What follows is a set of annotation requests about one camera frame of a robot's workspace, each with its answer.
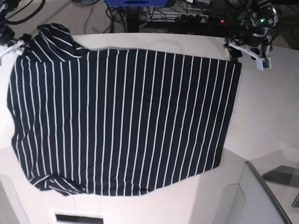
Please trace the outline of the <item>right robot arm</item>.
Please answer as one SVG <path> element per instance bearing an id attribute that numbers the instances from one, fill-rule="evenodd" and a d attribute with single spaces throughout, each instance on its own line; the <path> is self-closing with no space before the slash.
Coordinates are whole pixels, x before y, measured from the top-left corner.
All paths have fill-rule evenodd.
<path id="1" fill-rule="evenodd" d="M 32 12 L 30 15 L 19 21 L 10 21 L 10 18 L 14 17 L 25 8 L 27 8 L 33 1 L 29 1 L 21 9 L 17 9 L 20 0 L 2 0 L 0 2 L 0 45 L 5 49 L 0 53 L 0 57 L 11 52 L 21 56 L 23 53 L 30 48 L 30 41 L 32 36 L 29 34 L 23 34 L 20 38 L 15 38 L 15 32 L 10 28 L 10 25 L 19 25 L 32 19 L 38 14 L 45 5 L 45 0 L 41 1 L 39 7 Z"/>

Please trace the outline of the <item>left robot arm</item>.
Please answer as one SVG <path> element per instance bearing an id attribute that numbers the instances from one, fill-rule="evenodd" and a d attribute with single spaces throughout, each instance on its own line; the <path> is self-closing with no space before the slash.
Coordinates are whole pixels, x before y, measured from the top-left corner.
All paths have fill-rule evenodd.
<path id="1" fill-rule="evenodd" d="M 224 48 L 231 61 L 238 61 L 243 53 L 255 60 L 259 70 L 271 68 L 269 52 L 274 35 L 270 30 L 278 23 L 276 9 L 269 0 L 249 0 L 241 12 L 229 22 Z"/>

